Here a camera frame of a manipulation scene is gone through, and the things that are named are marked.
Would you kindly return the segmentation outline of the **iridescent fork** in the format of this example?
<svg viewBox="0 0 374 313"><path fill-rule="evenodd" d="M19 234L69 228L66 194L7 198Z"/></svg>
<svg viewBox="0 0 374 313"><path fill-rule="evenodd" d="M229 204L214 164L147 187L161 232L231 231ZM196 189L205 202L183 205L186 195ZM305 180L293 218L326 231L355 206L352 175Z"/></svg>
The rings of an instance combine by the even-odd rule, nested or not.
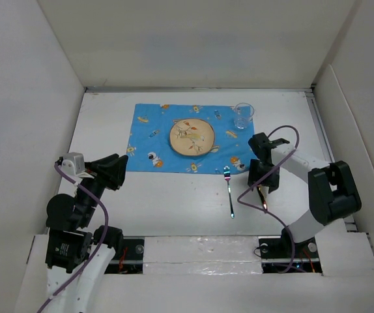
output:
<svg viewBox="0 0 374 313"><path fill-rule="evenodd" d="M233 202L232 202L232 197L231 197L231 186L230 186L231 171L230 171L229 166L225 166L223 168L223 176L224 176L224 179L227 183L227 192L228 192L228 197L229 197L230 215L231 215L231 218L234 219L235 218L235 212L234 212L234 209L233 209Z"/></svg>

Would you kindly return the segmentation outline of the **blue space-print cloth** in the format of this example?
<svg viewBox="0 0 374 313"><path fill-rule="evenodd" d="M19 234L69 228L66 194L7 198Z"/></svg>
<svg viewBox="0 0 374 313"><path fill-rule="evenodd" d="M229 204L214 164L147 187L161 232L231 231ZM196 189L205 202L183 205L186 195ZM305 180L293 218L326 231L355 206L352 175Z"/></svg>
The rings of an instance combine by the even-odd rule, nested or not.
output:
<svg viewBox="0 0 374 313"><path fill-rule="evenodd" d="M136 104L126 153L128 171L221 175L248 170L254 154L248 140L254 135L251 123L245 129L234 125L234 108L181 104ZM214 147L201 156L182 156L172 150L169 131L177 119L202 119L216 135Z"/></svg>

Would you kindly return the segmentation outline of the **iridescent knife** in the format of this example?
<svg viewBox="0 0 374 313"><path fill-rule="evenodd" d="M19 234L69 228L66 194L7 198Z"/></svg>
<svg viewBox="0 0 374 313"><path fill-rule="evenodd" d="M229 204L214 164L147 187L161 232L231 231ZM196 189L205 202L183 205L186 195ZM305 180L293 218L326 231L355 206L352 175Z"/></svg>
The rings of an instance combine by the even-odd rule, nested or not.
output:
<svg viewBox="0 0 374 313"><path fill-rule="evenodd" d="M268 205L266 203L266 198L265 198L265 194L263 192L263 187L261 185L259 185L257 187L257 192L258 192L258 195L260 197L260 200L261 200L261 204L262 204L262 208L267 211L268 210Z"/></svg>

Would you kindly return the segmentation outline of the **clear plastic cup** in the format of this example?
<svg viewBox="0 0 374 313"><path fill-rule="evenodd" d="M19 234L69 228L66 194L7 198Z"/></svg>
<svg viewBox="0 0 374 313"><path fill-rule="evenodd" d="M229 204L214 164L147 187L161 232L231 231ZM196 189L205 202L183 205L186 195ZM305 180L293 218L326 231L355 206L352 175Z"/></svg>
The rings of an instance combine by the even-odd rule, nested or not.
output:
<svg viewBox="0 0 374 313"><path fill-rule="evenodd" d="M251 104L241 102L237 104L233 109L234 116L234 125L239 129L247 128L253 119L255 110Z"/></svg>

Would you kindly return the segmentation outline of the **beige bird-pattern plate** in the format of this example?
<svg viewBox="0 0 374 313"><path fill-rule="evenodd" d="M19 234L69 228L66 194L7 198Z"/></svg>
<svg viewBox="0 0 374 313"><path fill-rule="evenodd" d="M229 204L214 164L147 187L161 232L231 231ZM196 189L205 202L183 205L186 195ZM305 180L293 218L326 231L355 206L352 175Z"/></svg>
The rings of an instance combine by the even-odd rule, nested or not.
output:
<svg viewBox="0 0 374 313"><path fill-rule="evenodd" d="M169 144L174 152L186 157L205 155L214 147L213 127L202 119L177 119L169 131Z"/></svg>

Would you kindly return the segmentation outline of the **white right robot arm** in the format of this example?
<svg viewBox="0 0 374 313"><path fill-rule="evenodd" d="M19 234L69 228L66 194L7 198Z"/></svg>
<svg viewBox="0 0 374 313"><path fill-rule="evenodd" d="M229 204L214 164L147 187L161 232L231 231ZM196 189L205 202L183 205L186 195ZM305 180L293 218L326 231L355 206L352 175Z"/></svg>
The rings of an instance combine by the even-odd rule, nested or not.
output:
<svg viewBox="0 0 374 313"><path fill-rule="evenodd" d="M270 140L264 132L253 135L248 144L256 156L250 162L249 186L257 183L269 193L277 190L282 168L308 186L308 210L281 231L280 249L286 256L296 256L303 243L327 225L361 209L362 201L346 162L320 160L283 138Z"/></svg>

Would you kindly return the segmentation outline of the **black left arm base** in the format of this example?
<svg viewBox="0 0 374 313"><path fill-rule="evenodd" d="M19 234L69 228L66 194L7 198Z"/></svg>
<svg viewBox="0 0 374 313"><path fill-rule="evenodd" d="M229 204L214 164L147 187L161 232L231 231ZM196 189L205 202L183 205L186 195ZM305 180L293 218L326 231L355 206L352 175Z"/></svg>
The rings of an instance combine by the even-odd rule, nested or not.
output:
<svg viewBox="0 0 374 313"><path fill-rule="evenodd" d="M143 257L145 252L144 237L125 237L122 249L116 253L105 274L138 275L143 273Z"/></svg>

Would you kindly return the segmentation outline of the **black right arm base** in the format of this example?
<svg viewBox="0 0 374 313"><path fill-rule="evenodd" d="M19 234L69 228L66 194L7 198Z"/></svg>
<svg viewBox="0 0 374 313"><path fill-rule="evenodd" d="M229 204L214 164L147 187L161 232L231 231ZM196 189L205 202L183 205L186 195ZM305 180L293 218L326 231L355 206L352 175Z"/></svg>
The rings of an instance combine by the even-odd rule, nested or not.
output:
<svg viewBox="0 0 374 313"><path fill-rule="evenodd" d="M253 254L261 259L264 274L323 272L314 237L292 246L288 234L257 237Z"/></svg>

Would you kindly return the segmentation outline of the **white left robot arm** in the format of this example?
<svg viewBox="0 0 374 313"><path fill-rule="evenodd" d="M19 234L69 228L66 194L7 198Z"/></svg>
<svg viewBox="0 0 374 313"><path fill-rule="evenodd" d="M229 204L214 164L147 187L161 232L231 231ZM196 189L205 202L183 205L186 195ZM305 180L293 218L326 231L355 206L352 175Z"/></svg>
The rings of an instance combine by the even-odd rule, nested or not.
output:
<svg viewBox="0 0 374 313"><path fill-rule="evenodd" d="M47 204L48 298L39 312L89 312L110 261L123 253L122 230L109 225L101 197L124 183L128 156L112 154L86 162L81 153L67 153L55 171L76 188L57 194Z"/></svg>

